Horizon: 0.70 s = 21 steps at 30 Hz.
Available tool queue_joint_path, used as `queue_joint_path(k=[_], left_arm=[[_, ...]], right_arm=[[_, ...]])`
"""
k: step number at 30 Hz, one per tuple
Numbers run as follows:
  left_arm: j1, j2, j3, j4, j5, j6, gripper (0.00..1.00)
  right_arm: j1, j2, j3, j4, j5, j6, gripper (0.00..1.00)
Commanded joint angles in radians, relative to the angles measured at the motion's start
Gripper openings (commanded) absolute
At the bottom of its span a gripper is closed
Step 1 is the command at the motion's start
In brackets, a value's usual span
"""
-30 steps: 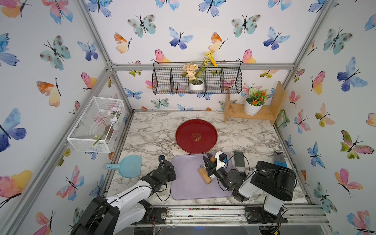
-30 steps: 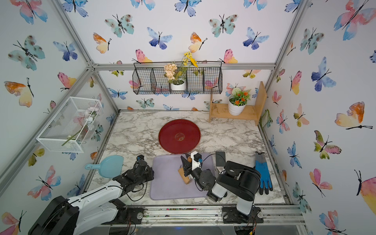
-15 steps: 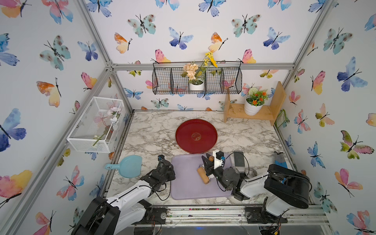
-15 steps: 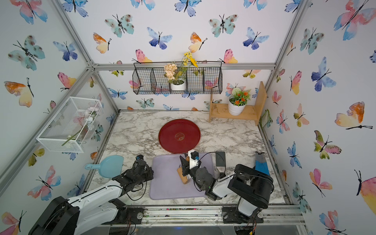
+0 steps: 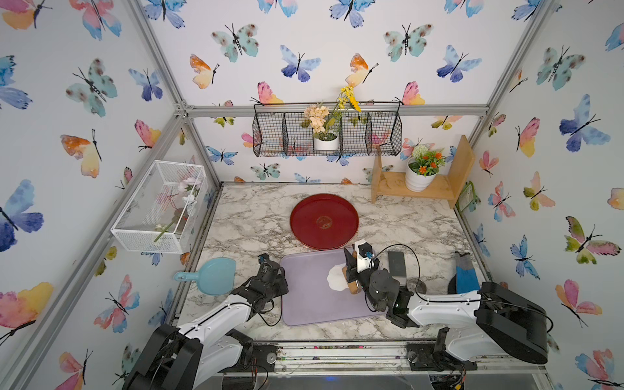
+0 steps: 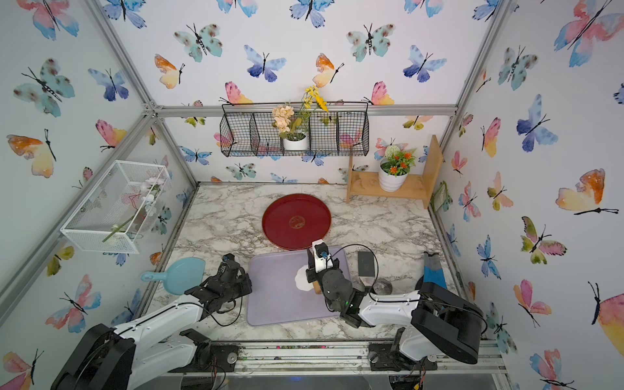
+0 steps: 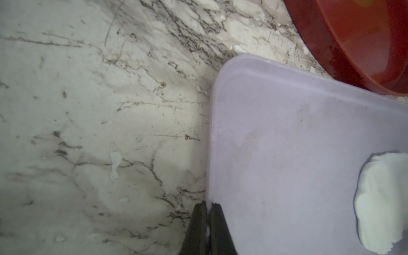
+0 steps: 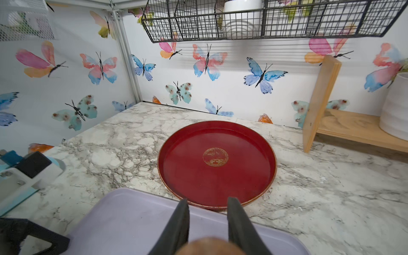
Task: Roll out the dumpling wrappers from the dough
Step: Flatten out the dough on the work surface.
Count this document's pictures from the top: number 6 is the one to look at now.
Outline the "white dough piece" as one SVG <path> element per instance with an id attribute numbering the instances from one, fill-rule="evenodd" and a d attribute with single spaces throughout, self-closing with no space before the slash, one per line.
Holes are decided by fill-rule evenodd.
<path id="1" fill-rule="evenodd" d="M 297 271 L 294 281 L 297 289 L 303 292 L 309 292 L 315 288 L 314 285 L 307 280 L 305 267 L 302 267 Z"/>

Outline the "lavender silicone mat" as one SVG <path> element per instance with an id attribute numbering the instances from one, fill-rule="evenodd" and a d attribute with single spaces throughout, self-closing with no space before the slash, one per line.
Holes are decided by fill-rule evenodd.
<path id="1" fill-rule="evenodd" d="M 247 323 L 253 327 L 338 316 L 326 307 L 323 295 L 297 289 L 294 278 L 308 268 L 307 250 L 266 253 L 250 260 Z"/>

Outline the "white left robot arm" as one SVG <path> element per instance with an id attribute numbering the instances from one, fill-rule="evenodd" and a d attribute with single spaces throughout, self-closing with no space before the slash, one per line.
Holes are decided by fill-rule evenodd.
<path id="1" fill-rule="evenodd" d="M 89 329 L 51 386 L 136 389 L 177 369 L 218 372 L 211 340 L 193 326 L 251 292 L 250 275 L 226 256 L 213 276 L 186 289 L 171 304 L 128 323 Z"/>

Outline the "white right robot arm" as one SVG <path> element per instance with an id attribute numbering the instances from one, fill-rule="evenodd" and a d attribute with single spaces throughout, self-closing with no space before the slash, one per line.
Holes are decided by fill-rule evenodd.
<path id="1" fill-rule="evenodd" d="M 438 253 L 425 253 L 424 274 L 414 291 L 378 295 L 353 287 L 340 268 L 341 250 L 331 252 L 323 243 L 306 250 L 307 281 L 319 285 L 329 310 L 353 328 L 399 325 L 393 350 L 405 360 L 445 354 L 469 365 L 478 362 L 484 313 L 446 289 Z"/>

